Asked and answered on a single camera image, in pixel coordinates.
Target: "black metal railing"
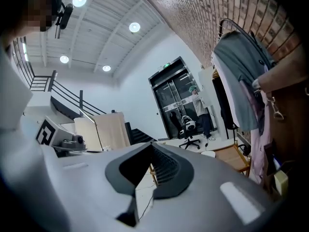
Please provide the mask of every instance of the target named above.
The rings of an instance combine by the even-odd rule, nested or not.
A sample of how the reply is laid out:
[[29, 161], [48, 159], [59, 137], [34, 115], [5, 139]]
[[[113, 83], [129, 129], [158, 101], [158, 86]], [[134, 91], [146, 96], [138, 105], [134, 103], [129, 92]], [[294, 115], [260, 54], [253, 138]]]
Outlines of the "black metal railing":
[[28, 53], [24, 52], [23, 44], [26, 45], [25, 37], [16, 38], [13, 41], [13, 59], [21, 78], [31, 91], [49, 91], [48, 88], [53, 75], [48, 76], [34, 74], [30, 61], [26, 60], [26, 54]]
[[26, 38], [16, 38], [13, 43], [14, 52], [13, 58], [20, 76], [24, 83], [31, 91], [51, 92], [54, 98], [57, 98], [59, 102], [61, 99], [68, 101], [76, 106], [78, 109], [86, 111], [90, 115], [106, 114], [106, 112], [96, 108], [90, 103], [83, 100], [83, 91], [80, 90], [79, 96], [68, 90], [66, 87], [56, 81], [57, 71], [53, 71], [51, 76], [48, 75], [35, 75], [32, 69], [32, 65], [26, 60], [25, 54], [27, 53]]
[[83, 100], [83, 91], [80, 90], [80, 94], [76, 95], [70, 90], [68, 90], [66, 87], [64, 87], [62, 84], [57, 82], [56, 80], [53, 81], [52, 86], [52, 94], [56, 93], [61, 98], [65, 99], [78, 109], [82, 109], [85, 112], [87, 112], [90, 115], [100, 115], [100, 114], [106, 114], [106, 112], [98, 109], [97, 107], [91, 105], [90, 103]]

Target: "black office chair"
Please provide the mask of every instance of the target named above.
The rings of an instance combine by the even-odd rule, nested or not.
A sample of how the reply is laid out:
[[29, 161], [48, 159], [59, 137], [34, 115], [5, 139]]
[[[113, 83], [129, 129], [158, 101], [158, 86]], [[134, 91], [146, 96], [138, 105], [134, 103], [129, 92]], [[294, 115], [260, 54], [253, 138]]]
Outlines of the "black office chair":
[[187, 149], [190, 145], [193, 145], [193, 146], [196, 146], [197, 149], [200, 149], [199, 145], [195, 144], [195, 142], [201, 142], [199, 139], [197, 140], [192, 140], [190, 141], [190, 138], [192, 139], [194, 135], [197, 135], [198, 132], [197, 132], [197, 128], [195, 127], [193, 130], [186, 130], [186, 126], [185, 124], [183, 123], [182, 125], [179, 123], [177, 117], [176, 117], [176, 113], [175, 112], [170, 112], [170, 115], [169, 115], [169, 118], [171, 120], [171, 122], [173, 123], [173, 125], [177, 128], [178, 130], [178, 138], [181, 139], [181, 138], [184, 138], [186, 139], [187, 141], [182, 144], [182, 145], [179, 145], [179, 148], [181, 148], [181, 146], [184, 146], [185, 145], [185, 148], [184, 149]]

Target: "brick wall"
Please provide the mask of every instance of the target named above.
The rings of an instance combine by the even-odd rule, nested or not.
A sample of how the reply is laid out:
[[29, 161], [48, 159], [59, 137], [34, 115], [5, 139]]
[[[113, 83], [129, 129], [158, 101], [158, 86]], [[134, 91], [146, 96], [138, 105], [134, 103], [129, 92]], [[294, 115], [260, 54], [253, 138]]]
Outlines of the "brick wall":
[[[253, 31], [276, 61], [291, 53], [300, 38], [283, 7], [275, 0], [148, 0], [169, 26], [191, 48], [204, 66], [210, 66], [219, 22], [230, 18]], [[233, 28], [224, 24], [224, 32]]]

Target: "white floor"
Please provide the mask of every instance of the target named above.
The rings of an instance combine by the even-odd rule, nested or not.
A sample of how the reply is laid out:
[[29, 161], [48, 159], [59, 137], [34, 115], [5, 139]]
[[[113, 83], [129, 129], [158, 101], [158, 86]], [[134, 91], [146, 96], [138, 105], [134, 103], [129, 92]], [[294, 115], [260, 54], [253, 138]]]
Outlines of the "white floor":
[[[225, 146], [233, 144], [234, 139], [228, 139], [225, 141], [222, 141], [218, 133], [212, 134], [213, 137], [216, 138], [215, 141], [208, 141], [208, 146], [205, 148], [206, 138], [202, 137], [202, 135], [193, 136], [192, 140], [199, 139], [201, 143], [197, 142], [198, 145], [200, 145], [200, 149], [197, 149], [196, 146], [189, 146], [187, 150], [193, 151], [193, 152], [203, 152], [208, 150], [214, 150], [218, 148], [223, 148]], [[242, 144], [241, 140], [239, 138], [236, 138], [238, 141], [238, 144]], [[166, 143], [167, 145], [172, 145], [178, 147], [179, 145], [184, 143], [184, 139], [172, 139], [167, 141], [160, 141], [159, 143], [163, 144]], [[250, 179], [256, 182], [256, 179], [254, 175], [252, 174], [252, 170], [250, 171]], [[145, 216], [149, 209], [151, 209], [153, 201], [152, 201], [152, 195], [153, 190], [156, 188], [153, 179], [149, 173], [149, 170], [147, 170], [146, 175], [142, 179], [142, 181], [139, 183], [139, 185], [136, 187], [136, 199], [137, 199], [137, 207], [138, 207], [138, 213], [139, 218], [142, 216]]]
[[[190, 141], [191, 140], [196, 140], [196, 139], [199, 139], [201, 142], [195, 142], [195, 144], [198, 144], [200, 146], [200, 149], [197, 149], [196, 146], [189, 146], [187, 148], [187, 150], [190, 150], [192, 152], [203, 152], [203, 151], [206, 151], [206, 150], [214, 150], [214, 149], [219, 149], [219, 148], [223, 148], [223, 147], [226, 147], [228, 145], [232, 145], [234, 142], [234, 139], [231, 138], [231, 139], [228, 139], [228, 140], [225, 140], [225, 141], [222, 141], [221, 140], [221, 137], [219, 135], [218, 132], [215, 132], [215, 133], [212, 133], [212, 136], [216, 139], [215, 141], [208, 141], [208, 146], [207, 148], [205, 147], [205, 144], [206, 144], [206, 138], [202, 136], [202, 134], [200, 135], [196, 135], [196, 136], [193, 136], [193, 138], [191, 139], [190, 138]], [[159, 141], [158, 143], [166, 143], [167, 145], [172, 145], [172, 146], [176, 146], [178, 147], [179, 145], [182, 145], [185, 143], [185, 139], [171, 139], [171, 140], [167, 140], [167, 141]]]

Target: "ceiling beam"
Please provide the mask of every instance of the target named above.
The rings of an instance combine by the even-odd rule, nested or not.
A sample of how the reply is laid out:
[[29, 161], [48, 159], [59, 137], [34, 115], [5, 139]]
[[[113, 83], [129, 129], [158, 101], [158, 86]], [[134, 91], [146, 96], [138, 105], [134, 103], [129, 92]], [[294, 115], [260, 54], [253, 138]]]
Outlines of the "ceiling beam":
[[104, 53], [105, 53], [105, 50], [107, 49], [108, 44], [111, 42], [112, 38], [116, 35], [119, 28], [126, 22], [126, 20], [129, 18], [129, 16], [132, 15], [142, 4], [143, 4], [143, 2], [140, 0], [118, 22], [117, 26], [114, 28], [114, 30], [112, 31], [112, 33], [110, 34], [110, 36], [108, 37], [106, 43], [104, 44], [104, 46], [102, 48], [102, 51], [101, 51], [100, 56], [97, 60], [96, 66], [93, 70], [93, 73], [97, 71], [98, 66], [99, 66], [99, 62], [100, 62], [101, 58], [104, 56]]
[[77, 38], [79, 28], [81, 26], [82, 20], [85, 16], [87, 10], [88, 10], [88, 7], [92, 3], [92, 1], [93, 0], [87, 0], [86, 4], [83, 6], [83, 10], [82, 10], [81, 14], [79, 15], [77, 24], [75, 26], [75, 30], [74, 30], [73, 38], [72, 38], [72, 42], [71, 42], [71, 47], [70, 47], [70, 54], [69, 54], [69, 69], [71, 68], [71, 65], [72, 65], [73, 52], [74, 52], [75, 42], [76, 42], [76, 38]]
[[129, 61], [134, 59], [136, 55], [140, 56], [140, 52], [147, 46], [149, 43], [154, 41], [154, 37], [157, 37], [159, 32], [166, 29], [166, 24], [159, 23], [154, 26], [128, 53], [128, 55], [122, 60], [122, 62], [117, 66], [116, 70], [113, 73], [113, 78], [117, 79], [121, 72], [123, 71], [124, 65]]
[[47, 32], [40, 32], [41, 56], [44, 67], [47, 67], [47, 51], [46, 51]]
[[144, 5], [154, 13], [154, 15], [159, 19], [159, 21], [163, 24], [166, 24], [166, 21], [164, 18], [161, 16], [161, 14], [154, 8], [154, 6], [147, 0], [141, 0], [143, 1]]

